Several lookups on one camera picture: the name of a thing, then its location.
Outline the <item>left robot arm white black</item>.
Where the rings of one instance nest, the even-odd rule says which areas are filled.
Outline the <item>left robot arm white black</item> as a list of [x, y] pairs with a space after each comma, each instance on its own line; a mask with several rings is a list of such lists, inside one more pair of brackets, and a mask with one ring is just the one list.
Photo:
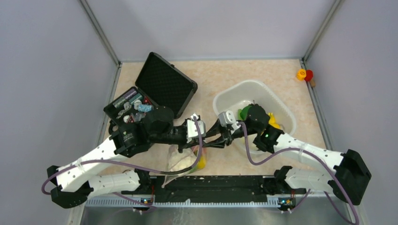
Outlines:
[[126, 160], [148, 151], [153, 144], [176, 145], [180, 150], [202, 147], [205, 123], [193, 114], [182, 125], [174, 126], [174, 113], [167, 107], [149, 111], [139, 121], [127, 123], [114, 131], [103, 143], [76, 161], [47, 169], [47, 182], [54, 188], [47, 192], [52, 202], [70, 209], [87, 200], [108, 193], [149, 191], [151, 169], [132, 165], [130, 171], [101, 175], [110, 165], [126, 165]]

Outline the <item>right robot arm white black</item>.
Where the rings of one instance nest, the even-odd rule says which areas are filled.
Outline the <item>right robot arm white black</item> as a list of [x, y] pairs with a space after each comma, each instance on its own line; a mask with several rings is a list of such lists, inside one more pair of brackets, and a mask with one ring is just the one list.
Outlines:
[[258, 104], [250, 104], [241, 120], [237, 120], [231, 111], [222, 112], [205, 135], [206, 138], [219, 135], [219, 138], [207, 146], [224, 148], [238, 138], [243, 138], [248, 145], [248, 136], [255, 135], [253, 143], [258, 150], [272, 155], [279, 153], [314, 168], [306, 171], [283, 166], [277, 170], [274, 177], [279, 192], [313, 189], [333, 193], [346, 203], [360, 205], [372, 175], [357, 151], [339, 152], [313, 146], [270, 125], [269, 120], [270, 116]]

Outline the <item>black poker chip case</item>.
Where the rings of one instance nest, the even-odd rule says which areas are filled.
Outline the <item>black poker chip case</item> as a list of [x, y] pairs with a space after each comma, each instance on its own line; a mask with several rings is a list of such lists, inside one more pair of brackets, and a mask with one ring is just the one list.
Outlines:
[[110, 118], [108, 133], [112, 134], [114, 127], [136, 121], [139, 110], [134, 109], [134, 102], [138, 100], [154, 108], [165, 106], [178, 119], [197, 89], [198, 84], [193, 79], [159, 54], [150, 52], [134, 86], [104, 107], [103, 111]]

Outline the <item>clear pink-dotted zip bag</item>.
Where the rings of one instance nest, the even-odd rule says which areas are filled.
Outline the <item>clear pink-dotted zip bag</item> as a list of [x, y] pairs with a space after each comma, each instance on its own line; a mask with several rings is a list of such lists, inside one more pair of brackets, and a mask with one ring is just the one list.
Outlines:
[[[166, 165], [166, 171], [176, 172], [191, 166], [196, 161], [198, 152], [199, 152], [199, 146], [194, 146], [191, 147], [190, 149], [184, 149], [183, 152], [180, 153], [178, 152], [177, 145], [171, 145], [168, 150], [168, 161]], [[190, 169], [187, 172], [175, 175], [166, 175], [165, 180], [161, 187], [165, 188], [166, 185], [176, 180], [177, 178], [204, 169], [206, 164], [207, 164], [207, 149], [202, 148], [200, 160], [192, 169]]]

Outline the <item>yellow toy bell pepper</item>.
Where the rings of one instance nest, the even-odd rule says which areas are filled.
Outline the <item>yellow toy bell pepper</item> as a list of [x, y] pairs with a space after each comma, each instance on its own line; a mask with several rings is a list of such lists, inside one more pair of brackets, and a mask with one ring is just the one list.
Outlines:
[[273, 126], [274, 128], [280, 129], [281, 127], [280, 127], [280, 125], [276, 122], [276, 119], [275, 119], [274, 114], [271, 112], [271, 113], [268, 113], [268, 116], [269, 116], [269, 121], [268, 121], [268, 123], [269, 123], [271, 126]]

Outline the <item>orange toy piece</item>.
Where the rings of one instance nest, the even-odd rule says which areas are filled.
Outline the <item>orange toy piece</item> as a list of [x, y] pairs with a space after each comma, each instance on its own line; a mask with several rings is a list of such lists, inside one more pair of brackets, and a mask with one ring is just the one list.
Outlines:
[[306, 70], [305, 69], [300, 69], [297, 73], [296, 73], [296, 78], [299, 81], [304, 81], [306, 78]]

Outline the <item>red toy piece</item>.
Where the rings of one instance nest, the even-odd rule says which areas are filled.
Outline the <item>red toy piece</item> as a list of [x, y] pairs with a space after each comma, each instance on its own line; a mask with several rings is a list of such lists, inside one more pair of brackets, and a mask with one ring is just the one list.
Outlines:
[[314, 77], [313, 71], [310, 70], [310, 69], [307, 69], [307, 70], [306, 70], [306, 76], [305, 76], [304, 80], [305, 80], [306, 82], [310, 82], [310, 81], [313, 79], [313, 77]]

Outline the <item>white toy cauliflower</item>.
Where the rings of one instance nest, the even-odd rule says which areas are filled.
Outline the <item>white toy cauliflower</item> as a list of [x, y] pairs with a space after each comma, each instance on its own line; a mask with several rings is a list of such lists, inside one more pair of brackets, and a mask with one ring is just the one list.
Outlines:
[[179, 153], [173, 151], [168, 160], [168, 169], [171, 172], [180, 171], [190, 167], [196, 160], [195, 154], [191, 150]]

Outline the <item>green toy bok choy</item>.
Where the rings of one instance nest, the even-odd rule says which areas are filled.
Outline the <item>green toy bok choy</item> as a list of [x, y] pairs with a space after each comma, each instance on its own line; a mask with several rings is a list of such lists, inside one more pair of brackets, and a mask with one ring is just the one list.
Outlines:
[[246, 120], [248, 116], [249, 109], [253, 106], [253, 104], [247, 105], [242, 109], [238, 109], [237, 115], [239, 120]]

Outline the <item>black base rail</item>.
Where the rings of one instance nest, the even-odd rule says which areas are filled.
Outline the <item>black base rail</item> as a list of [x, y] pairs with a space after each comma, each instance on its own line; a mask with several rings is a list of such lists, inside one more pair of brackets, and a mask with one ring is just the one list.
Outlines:
[[155, 203], [264, 203], [269, 196], [305, 194], [291, 189], [273, 176], [183, 176], [164, 185], [164, 176], [147, 178], [128, 195], [148, 195]]

